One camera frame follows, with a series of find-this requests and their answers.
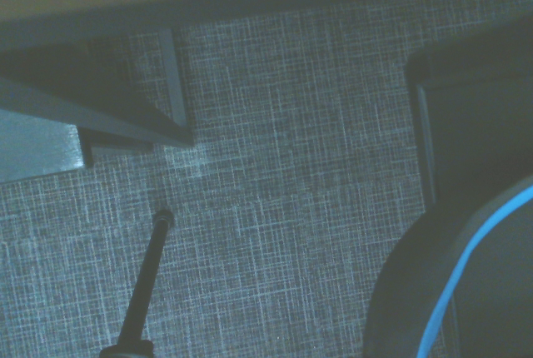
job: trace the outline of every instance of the desk leg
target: desk leg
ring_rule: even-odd
[[[192,133],[69,44],[0,55],[0,107],[175,147]]]

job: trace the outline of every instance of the floor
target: floor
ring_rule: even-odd
[[[532,2],[378,0],[176,29],[193,149],[0,186],[0,355],[114,344],[167,206],[177,228],[145,331],[157,356],[360,357],[381,265],[424,211],[406,59]],[[156,35],[90,47],[170,113]]]

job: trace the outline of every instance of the blue cable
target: blue cable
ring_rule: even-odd
[[[526,204],[532,198],[533,186],[530,186],[524,191],[518,193],[498,210],[496,210],[496,212],[485,221],[485,223],[477,230],[476,234],[470,239],[465,250],[462,252],[461,257],[459,258],[456,267],[453,269],[450,279],[448,279],[448,282],[444,287],[444,291],[439,297],[433,312],[431,313],[430,320],[427,322],[424,335],[422,336],[420,346],[418,347],[416,358],[427,358],[428,354],[430,353],[431,346],[435,342],[436,336],[441,327],[442,318],[444,318],[444,313],[446,312],[448,302],[451,299],[451,295],[453,294],[457,283],[459,283],[471,253],[474,251],[480,241],[483,240],[483,238],[488,235],[496,225],[498,225],[501,221],[506,219],[510,214]]]

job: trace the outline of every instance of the gray carpet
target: gray carpet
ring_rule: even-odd
[[[361,356],[381,265],[423,212],[406,58],[530,3],[380,0],[177,29],[195,148],[0,186],[0,355],[114,344],[168,206],[157,356]],[[91,50],[169,113],[156,35]]]

